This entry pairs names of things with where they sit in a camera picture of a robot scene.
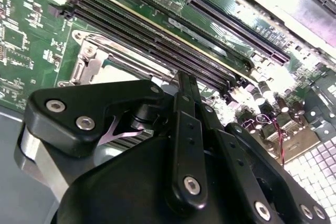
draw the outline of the cable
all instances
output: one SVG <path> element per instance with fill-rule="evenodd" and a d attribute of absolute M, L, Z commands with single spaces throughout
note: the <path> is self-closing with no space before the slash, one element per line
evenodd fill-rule
<path fill-rule="evenodd" d="M 259 116 L 263 116 L 263 117 L 267 120 L 267 122 L 265 122 L 265 121 L 260 121 L 260 120 L 258 119 Z M 272 120 L 271 120 L 267 115 L 265 115 L 265 114 L 259 114 L 259 115 L 257 115 L 257 116 L 256 116 L 256 121 L 257 121 L 258 123 L 268 123 L 268 124 L 271 124 L 271 123 L 272 123 Z"/>
<path fill-rule="evenodd" d="M 273 119 L 273 124 L 274 124 L 275 129 L 278 131 L 279 144 L 280 144 L 280 157 L 281 157 L 282 167 L 284 168 L 285 167 L 285 150 L 283 148 L 284 138 L 282 137 L 282 130 L 276 119 Z"/>

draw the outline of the black metal bracket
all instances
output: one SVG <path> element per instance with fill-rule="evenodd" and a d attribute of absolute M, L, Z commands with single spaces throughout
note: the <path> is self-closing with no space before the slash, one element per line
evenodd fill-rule
<path fill-rule="evenodd" d="M 29 152 L 29 158 L 48 184 L 56 182 L 51 181 L 54 174 L 48 172 L 44 160 L 52 163 L 63 180 L 71 173 L 68 167 L 73 168 L 77 161 L 82 165 L 83 172 L 65 179 L 69 189 L 67 185 L 54 185 L 59 189 L 59 198 L 67 189 L 61 202 L 62 218 L 76 215 L 74 223 L 87 223 L 81 222 L 80 214 L 88 216 L 88 220 L 94 216 L 124 223 L 128 217 L 120 212 L 114 214 L 104 204 L 125 200 L 131 190 L 134 197 L 128 196 L 136 200 L 141 197 L 141 207 L 150 215 L 142 216 L 142 220 L 151 218 L 159 223 L 164 223 L 168 212 L 148 209 L 147 204 L 153 205 L 153 195 L 158 195 L 155 200 L 161 202 L 162 194 L 165 205 L 173 210 L 169 213 L 176 213 L 179 222 L 190 223 L 190 217 L 208 223 L 214 214 L 214 223 L 223 223 L 225 218 L 235 219 L 230 223 L 330 223 L 323 208 L 246 130 L 236 123 L 223 128 L 215 111 L 202 103 L 194 76 L 179 72 L 171 85 L 179 88 L 175 96 L 147 80 L 40 90 L 30 96 L 25 113 L 25 129 L 29 132 L 26 140 L 38 140 L 38 147 L 36 152 Z M 50 100 L 61 101 L 63 110 L 50 109 Z M 80 128 L 77 120 L 82 116 L 92 120 L 94 127 Z M 155 137 L 87 172 L 83 161 L 89 160 L 91 167 L 90 157 L 99 143 L 143 129 L 153 130 Z M 151 146 L 156 146 L 159 154 Z M 61 157 L 61 162 L 53 157 Z M 125 178 L 126 184 L 119 177 Z M 78 211 L 78 204 L 103 209 L 97 216 L 91 208 Z M 124 204 L 139 207 L 132 201 Z"/>
<path fill-rule="evenodd" d="M 144 104 L 159 104 L 163 98 L 160 87 L 149 80 L 43 89 L 29 97 L 25 124 L 36 138 L 70 156 L 83 157 L 92 154 L 113 121 Z M 64 111 L 49 110 L 46 104 L 51 100 L 62 102 Z M 94 121 L 92 130 L 76 125 L 82 116 Z"/>

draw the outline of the silver screw head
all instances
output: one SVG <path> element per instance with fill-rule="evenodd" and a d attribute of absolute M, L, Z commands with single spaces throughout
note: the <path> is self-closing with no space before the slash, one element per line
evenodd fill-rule
<path fill-rule="evenodd" d="M 316 212 L 317 216 L 319 218 L 321 218 L 322 220 L 325 220 L 325 214 L 322 212 L 322 210 L 320 208 L 318 208 L 317 206 L 314 206 L 314 211 Z"/>
<path fill-rule="evenodd" d="M 94 54 L 94 52 L 93 52 L 93 48 L 92 48 L 92 47 L 86 47 L 86 48 L 84 49 L 84 52 L 85 52 L 85 54 L 87 54 L 88 56 L 92 56 L 92 55 Z"/>
<path fill-rule="evenodd" d="M 256 201 L 254 203 L 254 207 L 256 208 L 260 217 L 262 217 L 265 221 L 269 221 L 271 219 L 271 213 L 263 203 Z"/>
<path fill-rule="evenodd" d="M 198 181 L 193 177 L 185 177 L 184 186 L 192 195 L 198 195 L 201 192 L 201 187 Z"/>
<path fill-rule="evenodd" d="M 59 100 L 50 100 L 47 101 L 46 107 L 49 111 L 55 112 L 55 113 L 60 113 L 65 110 L 65 104 L 62 103 Z"/>
<path fill-rule="evenodd" d="M 95 122 L 88 116 L 80 116 L 76 119 L 76 125 L 83 131 L 91 131 L 95 128 Z"/>
<path fill-rule="evenodd" d="M 186 95 L 183 95 L 182 98 L 187 102 L 190 101 L 189 98 Z"/>
<path fill-rule="evenodd" d="M 213 112 L 213 109 L 212 109 L 209 105 L 206 105 L 206 106 L 205 106 L 205 109 L 206 109 L 206 111 L 209 112 L 209 113 L 212 113 L 212 112 Z"/>
<path fill-rule="evenodd" d="M 242 133 L 243 131 L 242 131 L 242 129 L 239 127 L 239 126 L 235 126 L 235 130 L 237 131 L 237 132 L 239 132 L 239 133 Z"/>
<path fill-rule="evenodd" d="M 301 208 L 302 212 L 304 213 L 304 215 L 305 215 L 308 219 L 310 219 L 310 220 L 313 219 L 313 214 L 312 214 L 312 212 L 309 210 L 308 207 L 306 207 L 305 205 L 300 205 L 300 208 Z"/>
<path fill-rule="evenodd" d="M 158 88 L 155 87 L 155 86 L 152 86 L 152 87 L 151 87 L 151 90 L 152 90 L 154 93 L 159 93 Z"/>

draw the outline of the gray surface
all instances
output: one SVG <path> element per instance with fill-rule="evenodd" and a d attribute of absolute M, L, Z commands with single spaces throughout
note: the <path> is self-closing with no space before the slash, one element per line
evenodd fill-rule
<path fill-rule="evenodd" d="M 49 224 L 57 209 L 55 198 L 49 188 L 16 166 L 14 147 L 21 123 L 2 112 L 0 108 L 0 223 Z"/>

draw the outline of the silver metal part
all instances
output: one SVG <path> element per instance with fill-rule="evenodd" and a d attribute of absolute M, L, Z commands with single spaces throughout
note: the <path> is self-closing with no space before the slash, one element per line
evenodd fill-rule
<path fill-rule="evenodd" d="M 187 102 L 190 101 L 189 98 L 188 98 L 187 96 L 185 96 L 185 95 L 183 95 L 182 98 L 183 98 L 185 101 L 187 101 Z"/>
<path fill-rule="evenodd" d="M 143 132 L 143 130 L 129 129 L 128 132 L 124 132 L 124 133 L 120 133 L 118 135 L 115 135 L 114 131 L 115 131 L 117 125 L 119 124 L 120 119 L 121 119 L 120 116 L 116 116 L 114 118 L 114 121 L 111 123 L 111 126 L 110 126 L 109 130 L 107 131 L 107 133 L 105 133 L 105 135 L 100 138 L 98 145 L 106 144 L 106 143 L 109 143 L 113 140 L 116 140 L 116 139 L 122 138 L 122 137 L 138 136 Z"/>
<path fill-rule="evenodd" d="M 206 105 L 206 106 L 205 106 L 205 109 L 206 109 L 206 111 L 209 112 L 209 113 L 211 113 L 211 112 L 214 111 L 209 105 Z"/>
<path fill-rule="evenodd" d="M 41 141 L 25 130 L 22 135 L 21 150 L 26 157 L 34 160 Z"/>
<path fill-rule="evenodd" d="M 47 101 L 46 107 L 49 111 L 60 113 L 65 110 L 65 104 L 59 100 L 50 100 Z"/>
<path fill-rule="evenodd" d="M 198 181 L 193 177 L 185 177 L 184 186 L 192 195 L 198 195 L 201 192 L 201 187 Z"/>
<path fill-rule="evenodd" d="M 155 86 L 151 87 L 151 90 L 154 92 L 154 93 L 159 93 L 159 89 Z"/>
<path fill-rule="evenodd" d="M 259 201 L 256 201 L 254 203 L 254 207 L 256 208 L 258 214 L 265 220 L 265 221 L 269 221 L 271 219 L 271 214 L 269 212 L 269 210 L 267 209 L 267 207 L 259 202 Z"/>
<path fill-rule="evenodd" d="M 313 219 L 313 214 L 312 214 L 312 212 L 309 210 L 308 207 L 306 207 L 305 205 L 300 205 L 300 208 L 301 208 L 302 212 L 304 213 L 304 215 L 305 215 L 308 219 L 310 219 L 310 220 Z"/>
<path fill-rule="evenodd" d="M 321 211 L 320 208 L 314 206 L 314 211 L 316 212 L 317 216 L 320 217 L 322 220 L 325 220 L 325 214 Z"/>
<path fill-rule="evenodd" d="M 70 83 L 80 85 L 91 84 L 108 56 L 108 53 L 98 50 L 97 44 L 83 40 Z"/>
<path fill-rule="evenodd" d="M 146 78 L 157 77 L 167 81 L 176 74 L 174 71 L 155 63 L 150 57 L 142 55 L 141 52 L 130 50 L 100 34 L 74 30 L 72 37 L 81 45 L 80 53 L 70 81 L 60 81 L 59 87 L 97 83 L 97 75 L 107 59 L 114 62 L 114 65 L 121 66 L 125 71 L 129 70 Z"/>
<path fill-rule="evenodd" d="M 32 178 L 50 187 L 58 201 L 61 201 L 68 187 L 82 174 L 121 153 L 108 146 L 97 147 L 94 155 L 73 158 L 62 154 L 54 147 L 24 129 L 21 144 L 15 149 L 18 167 Z"/>
<path fill-rule="evenodd" d="M 239 126 L 235 126 L 235 130 L 237 131 L 237 132 L 239 132 L 239 133 L 242 133 L 243 131 L 242 131 L 242 128 L 240 128 Z"/>
<path fill-rule="evenodd" d="M 294 33 L 334 56 L 336 19 L 313 0 L 255 0 Z"/>
<path fill-rule="evenodd" d="M 80 116 L 76 119 L 76 125 L 83 131 L 91 131 L 95 128 L 95 122 L 88 116 Z"/>

